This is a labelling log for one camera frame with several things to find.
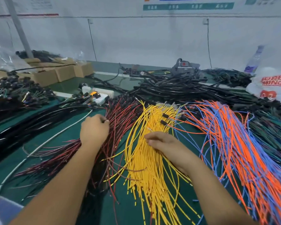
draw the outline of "plastic bottle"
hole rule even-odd
[[[261,62],[261,54],[264,49],[264,45],[259,45],[256,53],[251,57],[251,59],[248,61],[248,64],[244,70],[244,72],[249,74],[254,74],[256,69],[258,68],[260,62]]]

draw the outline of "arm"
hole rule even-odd
[[[230,196],[205,163],[174,136],[152,132],[145,138],[150,146],[160,150],[190,177],[208,225],[257,224]]]
[[[81,125],[79,150],[10,225],[74,225],[95,156],[108,131],[109,121],[105,117],[87,117]]]

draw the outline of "hand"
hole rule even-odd
[[[80,140],[82,146],[94,145],[100,149],[109,132],[109,120],[106,117],[96,114],[87,117],[81,124]]]
[[[144,137],[150,146],[161,151],[182,173],[186,174],[187,164],[193,153],[183,143],[164,132],[151,132]]]

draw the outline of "metal pole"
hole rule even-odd
[[[17,29],[17,32],[18,32],[20,40],[21,40],[21,42],[22,42],[22,44],[24,46],[24,49],[25,49],[25,51],[27,53],[27,56],[29,58],[33,58],[33,54],[31,52],[31,49],[30,49],[29,43],[27,41],[26,35],[25,35],[24,31],[23,31],[20,19],[19,19],[18,15],[17,15],[17,12],[15,11],[15,6],[13,4],[13,1],[12,0],[4,0],[4,1],[6,3],[8,11],[9,11],[9,13],[11,15],[11,18],[13,20],[15,28]]]

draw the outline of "white cable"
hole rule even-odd
[[[51,137],[50,139],[48,139],[47,141],[45,141],[44,143],[42,143],[40,146],[38,146],[33,152],[31,152],[25,159],[23,159],[22,162],[20,162],[7,176],[6,178],[3,180],[3,182],[0,184],[0,191],[2,189],[2,186],[5,184],[5,182],[7,181],[7,179],[26,161],[26,159],[28,159],[30,156],[32,156],[35,152],[37,152],[39,149],[41,149],[45,144],[47,144],[49,141],[51,141],[53,138],[55,138],[56,136],[58,136],[59,134],[61,134],[62,132],[66,131],[68,128],[72,127],[73,125],[77,124],[78,122],[82,121],[83,119],[85,119],[93,110],[91,110],[86,116],[84,116],[83,118],[81,118],[80,120],[78,120],[77,122],[75,122],[72,125],[69,125],[68,127],[66,127],[65,129],[61,130],[60,132],[56,133],[53,137]]]

